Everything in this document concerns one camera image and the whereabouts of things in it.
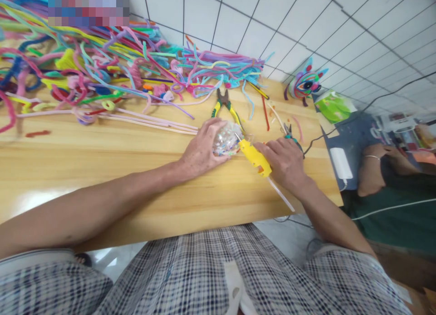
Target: floor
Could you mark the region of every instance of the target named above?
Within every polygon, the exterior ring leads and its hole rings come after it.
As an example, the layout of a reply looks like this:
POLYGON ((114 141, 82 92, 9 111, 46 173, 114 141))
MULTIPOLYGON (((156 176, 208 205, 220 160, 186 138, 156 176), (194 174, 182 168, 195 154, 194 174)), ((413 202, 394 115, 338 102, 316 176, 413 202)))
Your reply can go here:
MULTIPOLYGON (((320 245, 319 237, 306 214, 292 215, 289 220, 278 223, 265 220, 254 223, 274 245, 295 265, 303 266, 304 262, 320 245)), ((106 248, 89 252, 93 267, 116 281, 123 270, 146 242, 121 247, 106 248)))

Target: white tile wall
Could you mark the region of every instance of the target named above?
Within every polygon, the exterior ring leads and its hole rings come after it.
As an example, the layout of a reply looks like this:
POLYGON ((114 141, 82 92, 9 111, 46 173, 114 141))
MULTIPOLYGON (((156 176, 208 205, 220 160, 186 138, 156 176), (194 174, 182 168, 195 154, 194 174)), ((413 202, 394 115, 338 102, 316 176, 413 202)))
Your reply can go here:
POLYGON ((249 21, 247 16, 221 5, 212 43, 237 52, 249 21))
MULTIPOLYGON (((323 90, 352 97, 360 109, 436 71, 436 0, 131 0, 130 7, 171 43, 185 44, 187 34, 217 53, 275 52, 263 76, 285 84, 312 57, 314 69, 329 68, 323 90)), ((368 111, 436 106, 436 75, 412 86, 368 111)))

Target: wooden table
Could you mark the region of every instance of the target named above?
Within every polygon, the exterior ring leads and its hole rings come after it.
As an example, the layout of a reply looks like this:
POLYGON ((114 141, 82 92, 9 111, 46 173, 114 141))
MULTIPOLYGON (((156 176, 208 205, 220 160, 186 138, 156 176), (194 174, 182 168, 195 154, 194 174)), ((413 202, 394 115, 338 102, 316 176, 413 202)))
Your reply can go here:
MULTIPOLYGON (((271 103, 284 121, 290 120, 288 124, 292 124, 298 139, 299 132, 292 115, 300 122, 304 134, 302 146, 306 149, 310 140, 321 135, 312 101, 309 100, 309 107, 303 107, 301 101, 292 98, 285 101, 281 83, 265 80, 264 84, 269 85, 265 91, 271 97, 271 103)), ((250 106, 241 88, 229 90, 234 108, 245 120, 245 130, 255 135, 255 141, 282 136, 277 121, 267 132, 260 95, 248 85, 246 91, 256 106, 252 121, 248 121, 250 106)), ((188 94, 184 96, 186 101, 193 99, 188 94)), ((38 97, 52 100, 47 89, 40 90, 38 97)), ((217 95, 213 93, 201 105, 185 106, 195 120, 171 106, 152 106, 152 115, 201 126, 210 118, 216 101, 217 95)), ((144 102, 129 100, 124 107, 140 112, 144 102)), ((9 121, 6 114, 2 103, 1 126, 9 121)), ((219 116, 232 120, 225 108, 220 110, 219 116)), ((177 160, 191 138, 191 135, 112 120, 100 119, 93 125, 83 126, 73 115, 19 120, 14 129, 0 135, 0 222, 78 188, 177 160), (26 133, 40 130, 50 130, 51 134, 25 137, 26 133)), ((320 189, 336 205, 342 205, 324 139, 314 142, 304 165, 320 189)), ((286 196, 298 213, 303 212, 293 196, 288 193, 286 196)), ((77 249, 95 250, 288 214, 290 210, 273 188, 239 153, 205 176, 158 196, 77 249)))

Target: clear plastic ball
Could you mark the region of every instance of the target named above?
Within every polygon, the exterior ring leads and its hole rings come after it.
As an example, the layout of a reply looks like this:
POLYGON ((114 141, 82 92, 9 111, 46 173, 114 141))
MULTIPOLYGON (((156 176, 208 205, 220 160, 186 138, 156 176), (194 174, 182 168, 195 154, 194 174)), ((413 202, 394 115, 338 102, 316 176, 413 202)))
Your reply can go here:
POLYGON ((222 127, 213 141, 212 151, 216 156, 234 155, 239 150, 238 139, 235 133, 241 138, 244 138, 241 127, 233 122, 227 121, 222 127))

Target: pipe cleaner cat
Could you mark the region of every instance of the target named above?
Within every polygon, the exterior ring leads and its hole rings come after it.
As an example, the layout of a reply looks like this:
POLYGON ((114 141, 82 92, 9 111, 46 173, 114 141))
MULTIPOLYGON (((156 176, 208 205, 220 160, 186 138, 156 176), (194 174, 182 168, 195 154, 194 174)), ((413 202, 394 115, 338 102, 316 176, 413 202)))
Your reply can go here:
POLYGON ((328 69, 323 69, 320 72, 312 72, 312 57, 307 60, 304 65, 304 70, 299 72, 297 76, 287 85, 284 91, 285 100, 287 98, 287 91, 292 97, 303 100, 304 107, 307 107, 306 97, 311 98, 312 92, 318 92, 321 89, 319 79, 326 74, 328 69))

